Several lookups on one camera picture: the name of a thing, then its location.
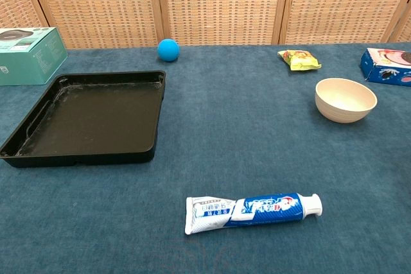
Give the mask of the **beige bowl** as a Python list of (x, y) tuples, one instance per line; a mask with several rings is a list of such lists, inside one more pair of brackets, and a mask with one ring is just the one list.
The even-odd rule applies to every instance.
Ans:
[(378, 103), (371, 89), (345, 78), (326, 78), (315, 86), (315, 104), (327, 119), (353, 123), (363, 119)]

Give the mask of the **black plastic tray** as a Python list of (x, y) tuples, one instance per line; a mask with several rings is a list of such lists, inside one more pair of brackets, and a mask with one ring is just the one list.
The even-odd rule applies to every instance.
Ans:
[(164, 71), (57, 76), (0, 147), (13, 167), (149, 162), (155, 155)]

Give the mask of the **blue table cloth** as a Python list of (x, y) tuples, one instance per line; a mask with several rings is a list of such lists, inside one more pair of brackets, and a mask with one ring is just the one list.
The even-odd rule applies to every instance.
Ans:
[[(60, 73), (163, 70), (147, 164), (19, 169), (0, 160), (0, 274), (411, 274), (411, 87), (370, 83), (376, 108), (339, 124), (315, 106), (324, 78), (363, 83), (363, 44), (71, 50)], [(320, 196), (300, 222), (184, 233), (188, 196)]]

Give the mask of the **blue ball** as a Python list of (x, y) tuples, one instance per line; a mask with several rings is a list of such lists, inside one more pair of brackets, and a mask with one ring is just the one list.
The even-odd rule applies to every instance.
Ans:
[(173, 39), (164, 39), (157, 46), (157, 54), (161, 60), (173, 62), (179, 57), (179, 45)]

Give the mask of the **blue white toothpaste tube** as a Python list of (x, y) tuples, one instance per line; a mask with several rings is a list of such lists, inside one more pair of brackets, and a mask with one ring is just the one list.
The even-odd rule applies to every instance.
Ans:
[(271, 194), (239, 200), (212, 196), (186, 198), (185, 234), (304, 220), (322, 215), (318, 194)]

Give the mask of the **green yellow snack packet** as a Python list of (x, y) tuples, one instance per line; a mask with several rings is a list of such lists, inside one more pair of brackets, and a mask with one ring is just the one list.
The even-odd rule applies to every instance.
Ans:
[(289, 65), (291, 71), (317, 70), (322, 67), (308, 51), (287, 49), (278, 51), (277, 54)]

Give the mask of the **woven wooden folding screen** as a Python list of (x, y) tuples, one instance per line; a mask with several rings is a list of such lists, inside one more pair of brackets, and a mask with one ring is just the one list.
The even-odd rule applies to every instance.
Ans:
[(69, 49), (411, 42), (411, 0), (0, 0), (0, 28), (48, 26)]

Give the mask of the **teal product box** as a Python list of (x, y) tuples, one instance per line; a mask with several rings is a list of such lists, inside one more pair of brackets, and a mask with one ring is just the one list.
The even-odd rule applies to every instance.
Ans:
[(0, 86), (43, 85), (66, 58), (56, 27), (0, 28)]

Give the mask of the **blue cookie box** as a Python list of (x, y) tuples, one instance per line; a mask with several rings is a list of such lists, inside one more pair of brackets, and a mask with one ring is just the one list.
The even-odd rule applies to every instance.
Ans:
[(411, 52), (367, 48), (360, 68), (366, 81), (411, 87)]

